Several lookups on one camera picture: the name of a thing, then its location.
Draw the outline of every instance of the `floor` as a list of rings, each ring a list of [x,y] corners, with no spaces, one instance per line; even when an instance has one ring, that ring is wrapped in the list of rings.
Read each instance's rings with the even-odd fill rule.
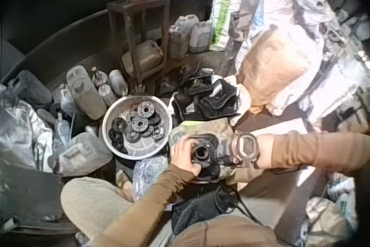
[[[218,68],[217,61],[220,61],[222,53],[209,52],[199,54],[196,56],[187,56],[184,61],[180,63],[177,61],[169,60],[168,71],[177,68],[183,64],[190,62],[200,62],[201,67]],[[147,88],[155,88],[155,81],[147,80]],[[297,104],[292,104],[286,108],[284,113],[279,116],[272,116],[266,110],[263,110],[258,115],[245,114],[236,126],[237,130],[242,131],[253,131],[258,130],[267,126],[281,123],[296,118],[305,119],[305,114],[299,110]],[[312,131],[310,124],[306,125],[309,131]],[[117,160],[116,164],[119,168],[123,168],[132,175],[132,168],[134,164],[129,161]],[[315,172],[299,189],[296,190],[294,196],[290,202],[289,210],[283,215],[280,223],[276,227],[276,234],[282,240],[289,243],[294,243],[299,236],[299,230],[301,223],[305,219],[305,206],[307,200],[311,196],[320,195],[322,188],[325,185],[322,172]],[[72,236],[62,238],[48,238],[48,241],[43,240],[27,240],[28,246],[53,246],[53,247],[75,247],[75,241]]]

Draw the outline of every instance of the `leg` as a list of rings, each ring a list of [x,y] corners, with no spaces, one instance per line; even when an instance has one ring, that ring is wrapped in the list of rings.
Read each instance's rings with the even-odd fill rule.
[[[264,172],[239,192],[240,197],[263,225],[274,229],[296,188],[299,173],[274,175]],[[237,209],[232,214],[242,215]]]
[[[118,187],[87,177],[68,182],[61,203],[67,217],[89,238],[102,233],[131,206]]]

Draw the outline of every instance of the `plastic bag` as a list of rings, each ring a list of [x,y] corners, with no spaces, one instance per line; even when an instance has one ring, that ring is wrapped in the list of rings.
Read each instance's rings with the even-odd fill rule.
[[[209,49],[223,51],[229,40],[228,29],[230,13],[240,9],[242,0],[213,0],[210,21],[213,26],[213,37]]]
[[[53,154],[52,130],[11,89],[0,92],[0,119],[0,159],[21,168],[53,172],[47,163]]]
[[[136,162],[132,176],[132,195],[135,201],[141,199],[150,186],[157,182],[167,166],[167,156],[155,156]]]

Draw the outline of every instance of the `person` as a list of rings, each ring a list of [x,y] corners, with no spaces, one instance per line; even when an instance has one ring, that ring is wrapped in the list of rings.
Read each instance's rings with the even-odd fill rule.
[[[352,133],[257,137],[260,156],[256,168],[237,169],[228,183],[248,182],[240,191],[256,223],[238,210],[187,227],[172,236],[171,220],[161,223],[171,197],[200,172],[191,162],[191,148],[197,142],[183,137],[171,149],[171,164],[158,181],[134,204],[122,190],[103,180],[74,179],[61,193],[66,215],[92,239],[92,246],[280,246],[273,228],[278,223],[295,187],[296,173],[273,175],[264,169],[290,168],[306,164],[353,176],[359,228],[352,242],[366,235],[369,219],[370,137]]]

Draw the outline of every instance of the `knee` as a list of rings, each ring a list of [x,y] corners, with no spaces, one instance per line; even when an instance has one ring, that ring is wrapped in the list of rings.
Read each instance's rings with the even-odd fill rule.
[[[83,192],[91,186],[93,179],[84,177],[70,180],[62,189],[60,201],[63,210],[67,213],[74,206]]]

